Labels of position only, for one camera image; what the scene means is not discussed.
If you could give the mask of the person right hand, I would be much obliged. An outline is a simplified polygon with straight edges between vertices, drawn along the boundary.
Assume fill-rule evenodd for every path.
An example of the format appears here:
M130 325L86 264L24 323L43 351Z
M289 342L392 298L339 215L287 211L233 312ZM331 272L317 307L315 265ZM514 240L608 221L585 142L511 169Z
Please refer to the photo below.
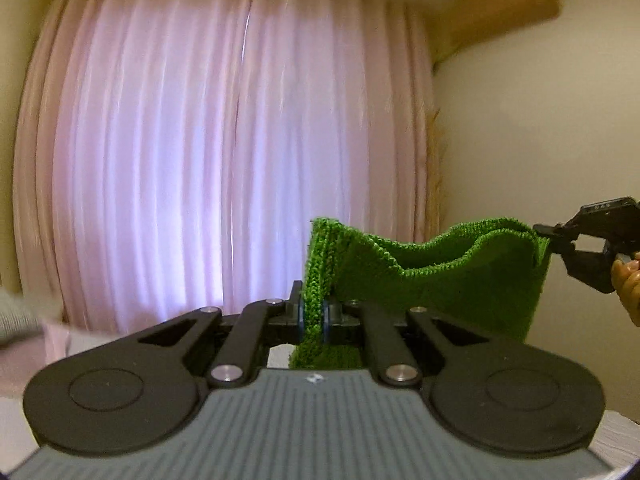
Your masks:
M611 268L611 280L620 304L627 312L631 323L640 326L640 271L639 254L629 262L616 259Z

